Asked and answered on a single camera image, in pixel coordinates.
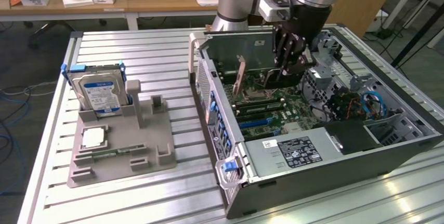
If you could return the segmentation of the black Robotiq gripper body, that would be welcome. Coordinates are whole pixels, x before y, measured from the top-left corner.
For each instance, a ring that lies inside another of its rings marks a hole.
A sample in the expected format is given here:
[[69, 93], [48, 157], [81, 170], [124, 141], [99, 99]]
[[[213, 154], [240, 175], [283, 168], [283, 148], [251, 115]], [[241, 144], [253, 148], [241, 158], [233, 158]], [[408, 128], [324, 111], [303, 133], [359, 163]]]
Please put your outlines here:
[[283, 21], [273, 30], [273, 52], [277, 52], [284, 33], [296, 34], [305, 39], [309, 50], [315, 49], [317, 35], [332, 11], [332, 6], [313, 7], [305, 4], [291, 7], [292, 17], [285, 9], [277, 10], [277, 16]]

